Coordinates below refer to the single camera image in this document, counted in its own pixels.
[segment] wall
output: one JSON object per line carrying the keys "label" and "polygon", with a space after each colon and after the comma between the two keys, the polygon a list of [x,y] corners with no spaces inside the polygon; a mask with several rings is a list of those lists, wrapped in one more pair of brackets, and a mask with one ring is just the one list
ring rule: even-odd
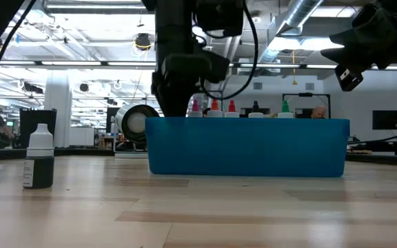
{"label": "wall", "polygon": [[[225,95],[229,95],[240,89],[246,80],[247,76],[230,77],[225,90]],[[285,79],[280,76],[260,76],[252,79],[251,85],[234,98],[237,111],[240,112],[242,107],[252,107],[254,101],[258,101],[261,108],[270,108],[271,113],[278,113],[281,111],[282,94],[307,92],[305,89],[306,83],[315,83],[315,90],[310,92],[319,94],[323,93],[323,82],[319,81],[316,76],[297,76],[296,81],[298,82],[298,85],[292,85],[293,81],[294,77],[292,76],[288,76]],[[263,83],[263,89],[254,90],[254,82]],[[223,110],[227,110],[229,101],[230,100],[224,101]],[[295,107],[316,107],[317,105],[323,105],[323,102],[318,98],[296,97],[289,102],[291,111],[293,111]]]}
{"label": "wall", "polygon": [[332,95],[332,118],[348,118],[351,135],[362,141],[387,138],[392,135],[388,131],[372,130],[372,111],[397,110],[397,72],[368,71],[363,76],[352,92],[342,92],[334,75],[324,80],[324,92]]}

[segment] industrial ceiling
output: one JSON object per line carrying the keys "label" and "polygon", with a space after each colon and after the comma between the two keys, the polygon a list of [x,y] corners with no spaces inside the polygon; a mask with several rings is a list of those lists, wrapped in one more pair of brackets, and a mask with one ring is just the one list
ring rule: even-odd
{"label": "industrial ceiling", "polygon": [[[267,48],[277,51],[274,63],[333,63],[323,58],[319,50],[329,34],[350,27],[353,15],[369,1],[318,1],[319,7],[303,25],[296,37],[286,40],[271,35],[274,17],[286,13],[288,0],[252,1],[247,4],[254,18],[258,33],[260,51]],[[23,10],[13,19],[1,40],[4,41]],[[138,34],[149,34],[155,40],[154,15],[147,13],[138,1],[130,0],[49,0],[37,1],[37,5],[24,21],[6,53],[4,60],[11,61],[154,61],[154,46],[138,50],[134,40]],[[240,37],[213,39],[206,37],[207,49],[230,58],[233,62],[247,62],[254,54],[252,31],[245,25]],[[292,47],[290,40],[296,42]],[[45,90],[47,66],[0,65],[0,109],[8,118],[16,118],[13,109],[17,107],[41,108],[43,94],[26,92],[25,84]],[[105,125],[107,107],[113,107],[103,99],[117,98],[119,106],[150,104],[158,107],[150,94],[151,70],[101,69],[69,67],[74,83],[74,123]],[[293,70],[281,70],[279,74],[292,74]],[[297,70],[297,74],[325,76],[325,71]],[[88,92],[81,91],[80,85],[90,86]]]}

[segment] red bottle cap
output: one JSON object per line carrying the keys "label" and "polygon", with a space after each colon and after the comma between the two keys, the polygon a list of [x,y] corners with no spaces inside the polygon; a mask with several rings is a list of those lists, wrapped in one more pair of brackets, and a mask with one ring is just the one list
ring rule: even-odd
{"label": "red bottle cap", "polygon": [[197,100],[194,100],[194,103],[192,104],[192,111],[193,112],[200,112],[200,106],[199,102]]}
{"label": "red bottle cap", "polygon": [[214,100],[212,101],[211,110],[219,110],[219,109],[218,109],[218,101],[217,101],[216,99],[214,99]]}
{"label": "red bottle cap", "polygon": [[229,104],[229,112],[236,112],[235,111],[235,103],[234,100],[231,100],[230,104]]}

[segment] white bottle cap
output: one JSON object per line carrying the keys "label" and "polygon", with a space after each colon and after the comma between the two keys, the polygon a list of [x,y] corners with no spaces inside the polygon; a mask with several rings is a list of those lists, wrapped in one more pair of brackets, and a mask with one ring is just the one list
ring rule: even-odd
{"label": "white bottle cap", "polygon": [[279,113],[278,117],[279,118],[295,118],[294,113],[291,113],[291,112]]}
{"label": "white bottle cap", "polygon": [[250,113],[248,115],[249,118],[265,118],[263,113]]}
{"label": "white bottle cap", "polygon": [[227,113],[225,113],[225,118],[240,118],[240,113],[238,113],[238,112],[227,112]]}
{"label": "white bottle cap", "polygon": [[48,131],[47,124],[40,123],[30,135],[27,156],[53,156],[53,134]]}
{"label": "white bottle cap", "polygon": [[187,113],[187,116],[188,117],[203,117],[203,113],[191,111],[191,112]]}
{"label": "white bottle cap", "polygon": [[223,112],[221,110],[210,110],[207,112],[207,117],[222,118]]}

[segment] bottle label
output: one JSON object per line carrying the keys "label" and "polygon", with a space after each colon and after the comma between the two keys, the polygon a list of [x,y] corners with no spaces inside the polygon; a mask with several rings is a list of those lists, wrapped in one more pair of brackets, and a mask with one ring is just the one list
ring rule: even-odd
{"label": "bottle label", "polygon": [[23,186],[33,187],[34,160],[24,161]]}

